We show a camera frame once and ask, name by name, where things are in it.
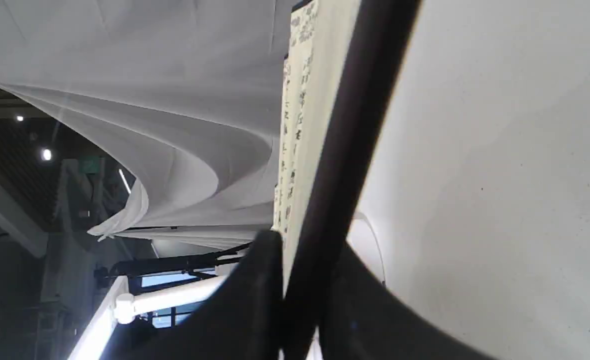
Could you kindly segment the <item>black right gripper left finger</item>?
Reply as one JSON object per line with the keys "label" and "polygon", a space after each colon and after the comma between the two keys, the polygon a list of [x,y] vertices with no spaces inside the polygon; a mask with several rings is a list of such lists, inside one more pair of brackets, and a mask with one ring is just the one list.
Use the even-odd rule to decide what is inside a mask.
{"label": "black right gripper left finger", "polygon": [[277,360],[281,351],[282,239],[260,231],[229,277],[171,328],[126,326],[104,360]]}

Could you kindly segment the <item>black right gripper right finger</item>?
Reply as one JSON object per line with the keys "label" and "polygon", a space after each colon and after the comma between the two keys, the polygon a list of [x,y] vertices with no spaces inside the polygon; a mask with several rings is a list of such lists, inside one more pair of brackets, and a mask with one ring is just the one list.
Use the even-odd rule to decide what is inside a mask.
{"label": "black right gripper right finger", "polygon": [[487,360],[400,302],[344,244],[320,321],[325,360]]}

